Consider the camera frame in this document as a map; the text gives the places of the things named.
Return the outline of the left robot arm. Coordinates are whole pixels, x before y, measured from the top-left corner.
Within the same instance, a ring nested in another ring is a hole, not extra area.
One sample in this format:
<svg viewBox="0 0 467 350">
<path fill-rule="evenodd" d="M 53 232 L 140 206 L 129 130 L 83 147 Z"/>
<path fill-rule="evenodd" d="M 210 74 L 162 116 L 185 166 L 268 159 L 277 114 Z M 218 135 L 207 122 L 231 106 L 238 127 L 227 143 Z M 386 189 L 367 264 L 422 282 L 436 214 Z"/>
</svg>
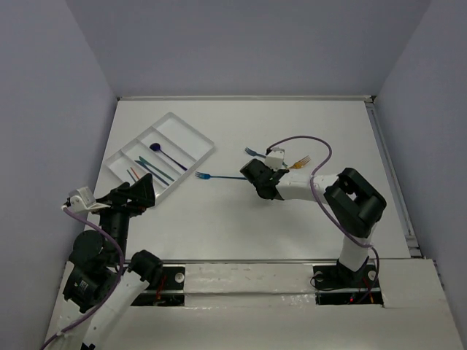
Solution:
<svg viewBox="0 0 467 350">
<path fill-rule="evenodd" d="M 126 263 L 129 222 L 155 205 L 153 177 L 145 174 L 95 198 L 89 187 L 71 191 L 62 211 L 88 226 L 74 240 L 71 269 L 58 296 L 55 332 L 43 349 L 100 349 L 121 316 L 163 278 L 163 261 L 147 250 Z"/>
</svg>

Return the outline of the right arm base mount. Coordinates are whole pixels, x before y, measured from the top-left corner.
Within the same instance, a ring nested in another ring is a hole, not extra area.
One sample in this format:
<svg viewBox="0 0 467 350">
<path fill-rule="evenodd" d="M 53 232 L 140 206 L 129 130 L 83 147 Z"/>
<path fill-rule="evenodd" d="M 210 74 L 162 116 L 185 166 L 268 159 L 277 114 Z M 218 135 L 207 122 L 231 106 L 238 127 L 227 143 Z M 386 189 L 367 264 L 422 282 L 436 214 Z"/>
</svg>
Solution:
<svg viewBox="0 0 467 350">
<path fill-rule="evenodd" d="M 377 268 L 367 265 L 356 279 L 338 276 L 335 265 L 315 265 L 310 284 L 318 306 L 351 306 L 384 304 Z"/>
</svg>

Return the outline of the blue knife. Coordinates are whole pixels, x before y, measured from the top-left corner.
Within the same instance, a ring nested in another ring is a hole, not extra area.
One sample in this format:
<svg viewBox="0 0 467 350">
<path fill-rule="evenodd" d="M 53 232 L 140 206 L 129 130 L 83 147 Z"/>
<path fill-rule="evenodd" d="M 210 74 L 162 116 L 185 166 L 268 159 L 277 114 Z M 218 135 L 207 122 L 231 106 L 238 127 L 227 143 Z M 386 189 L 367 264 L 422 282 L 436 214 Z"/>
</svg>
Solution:
<svg viewBox="0 0 467 350">
<path fill-rule="evenodd" d="M 149 173 L 151 173 L 159 182 L 161 183 L 164 183 L 166 186 L 169 186 L 169 183 L 164 180 L 162 177 L 160 177 L 159 175 L 157 175 L 154 171 L 150 170 L 150 168 L 145 164 L 143 163 L 142 161 L 140 160 L 135 160 L 135 162 L 140 165 L 142 168 L 144 168 L 145 170 L 147 170 Z"/>
</svg>

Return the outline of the blue metal fork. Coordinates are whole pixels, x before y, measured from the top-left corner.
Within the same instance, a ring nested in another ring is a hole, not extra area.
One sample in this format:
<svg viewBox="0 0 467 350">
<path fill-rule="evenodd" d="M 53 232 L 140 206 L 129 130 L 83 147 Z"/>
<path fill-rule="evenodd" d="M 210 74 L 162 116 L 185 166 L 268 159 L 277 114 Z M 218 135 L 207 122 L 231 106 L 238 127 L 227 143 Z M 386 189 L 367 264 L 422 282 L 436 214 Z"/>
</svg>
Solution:
<svg viewBox="0 0 467 350">
<path fill-rule="evenodd" d="M 223 175 L 211 175 L 208 173 L 203 173 L 196 171 L 195 177 L 198 179 L 209 180 L 209 179 L 229 179 L 229 180 L 244 180 L 247 179 L 244 176 L 223 176 Z"/>
</svg>

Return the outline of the purple metal spoon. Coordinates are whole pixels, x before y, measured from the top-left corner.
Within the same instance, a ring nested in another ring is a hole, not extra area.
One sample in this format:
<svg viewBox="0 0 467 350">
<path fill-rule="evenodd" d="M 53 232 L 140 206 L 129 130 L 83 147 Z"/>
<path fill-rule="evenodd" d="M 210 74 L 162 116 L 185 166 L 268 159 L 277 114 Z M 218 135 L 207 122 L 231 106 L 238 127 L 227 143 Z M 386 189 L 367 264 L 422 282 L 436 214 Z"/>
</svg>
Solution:
<svg viewBox="0 0 467 350">
<path fill-rule="evenodd" d="M 187 168 L 179 163 L 177 160 L 175 160 L 173 157 L 171 157 L 169 154 L 167 154 L 166 152 L 164 152 L 161 148 L 161 145 L 157 142 L 155 143 L 152 143 L 150 145 L 150 149 L 153 151 L 153 152 L 159 152 L 161 153 L 162 155 L 166 156 L 168 159 L 170 159 L 173 163 L 175 163 L 178 167 L 180 167 L 183 171 L 187 171 Z"/>
</svg>

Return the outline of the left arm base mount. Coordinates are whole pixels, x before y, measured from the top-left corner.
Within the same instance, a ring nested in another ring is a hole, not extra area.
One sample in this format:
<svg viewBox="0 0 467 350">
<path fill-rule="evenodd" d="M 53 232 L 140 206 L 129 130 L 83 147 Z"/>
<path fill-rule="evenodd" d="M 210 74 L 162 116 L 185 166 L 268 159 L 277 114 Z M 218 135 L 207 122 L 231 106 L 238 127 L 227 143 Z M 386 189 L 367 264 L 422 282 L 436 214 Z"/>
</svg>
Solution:
<svg viewBox="0 0 467 350">
<path fill-rule="evenodd" d="M 179 307 L 185 304 L 185 266 L 165 265 L 157 286 L 148 287 L 132 306 Z"/>
</svg>

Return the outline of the teal knife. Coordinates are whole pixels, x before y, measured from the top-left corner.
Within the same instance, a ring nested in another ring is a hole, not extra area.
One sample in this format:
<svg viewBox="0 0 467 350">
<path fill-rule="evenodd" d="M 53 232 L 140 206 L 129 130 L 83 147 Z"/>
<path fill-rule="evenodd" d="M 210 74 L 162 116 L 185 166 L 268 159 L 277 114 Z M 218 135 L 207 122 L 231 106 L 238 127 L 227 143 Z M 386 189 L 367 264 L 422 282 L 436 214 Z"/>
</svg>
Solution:
<svg viewBox="0 0 467 350">
<path fill-rule="evenodd" d="M 139 156 L 139 161 L 144 164 L 145 166 L 149 166 L 150 168 L 154 169 L 155 171 L 157 171 L 159 174 L 163 175 L 164 177 L 166 177 L 167 179 L 171 180 L 172 182 L 175 181 L 171 176 L 169 176 L 167 173 L 163 172 L 162 170 L 160 170 L 159 168 L 155 167 L 152 163 L 150 163 L 149 161 L 145 160 L 142 156 Z"/>
</svg>

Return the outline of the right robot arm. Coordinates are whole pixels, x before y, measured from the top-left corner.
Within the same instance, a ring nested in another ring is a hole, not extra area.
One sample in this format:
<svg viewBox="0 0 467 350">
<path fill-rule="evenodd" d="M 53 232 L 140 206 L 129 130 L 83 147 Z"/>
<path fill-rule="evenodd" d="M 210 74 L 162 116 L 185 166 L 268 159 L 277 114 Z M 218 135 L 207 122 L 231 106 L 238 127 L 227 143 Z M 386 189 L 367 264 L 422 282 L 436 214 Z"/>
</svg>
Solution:
<svg viewBox="0 0 467 350">
<path fill-rule="evenodd" d="M 362 278 L 372 247 L 371 236 L 387 202 L 358 171 L 345 168 L 340 174 L 305 176 L 286 169 L 274 170 L 254 159 L 240 173 L 262 199 L 315 202 L 344 234 L 336 261 L 337 280 L 352 286 Z"/>
</svg>

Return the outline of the orange chopstick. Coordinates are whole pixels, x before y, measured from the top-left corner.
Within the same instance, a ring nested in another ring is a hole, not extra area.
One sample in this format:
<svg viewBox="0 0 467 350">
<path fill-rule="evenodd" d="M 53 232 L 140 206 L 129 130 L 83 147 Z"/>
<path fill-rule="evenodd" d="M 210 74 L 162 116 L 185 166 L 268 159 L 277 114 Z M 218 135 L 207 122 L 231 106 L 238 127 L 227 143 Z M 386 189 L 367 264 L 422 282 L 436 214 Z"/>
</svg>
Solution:
<svg viewBox="0 0 467 350">
<path fill-rule="evenodd" d="M 139 175 L 137 174 L 137 172 L 135 172 L 135 170 L 132 167 L 130 167 L 130 169 L 131 169 L 131 172 L 133 173 L 133 175 L 139 180 L 140 178 L 139 178 Z"/>
</svg>

